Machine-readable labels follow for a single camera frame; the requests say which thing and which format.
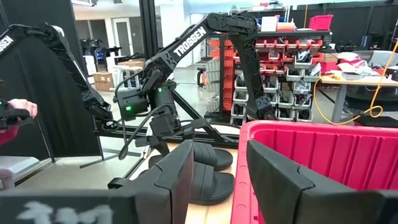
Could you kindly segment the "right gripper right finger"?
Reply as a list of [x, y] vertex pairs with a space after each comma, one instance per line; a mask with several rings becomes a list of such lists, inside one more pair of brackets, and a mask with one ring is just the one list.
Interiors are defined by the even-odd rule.
[[250, 140], [251, 185], [266, 224], [397, 224], [397, 191], [355, 190]]

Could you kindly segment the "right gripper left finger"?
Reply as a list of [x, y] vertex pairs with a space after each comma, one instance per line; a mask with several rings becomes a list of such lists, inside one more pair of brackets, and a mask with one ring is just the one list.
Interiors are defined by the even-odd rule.
[[1, 223], [184, 223], [193, 182], [193, 141], [185, 140], [134, 180], [110, 189], [1, 192]]

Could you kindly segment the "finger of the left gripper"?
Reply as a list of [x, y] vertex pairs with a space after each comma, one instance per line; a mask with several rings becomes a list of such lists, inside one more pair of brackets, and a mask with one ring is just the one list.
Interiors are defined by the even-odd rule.
[[215, 137], [215, 130], [205, 119], [183, 120], [180, 123], [181, 127], [178, 129], [178, 133], [183, 139], [193, 139], [197, 129], [204, 129], [212, 139]]
[[150, 146], [152, 149], [156, 149], [161, 156], [166, 156], [170, 151], [167, 143], [160, 137], [157, 136], [145, 136], [137, 138], [135, 140], [137, 147]]

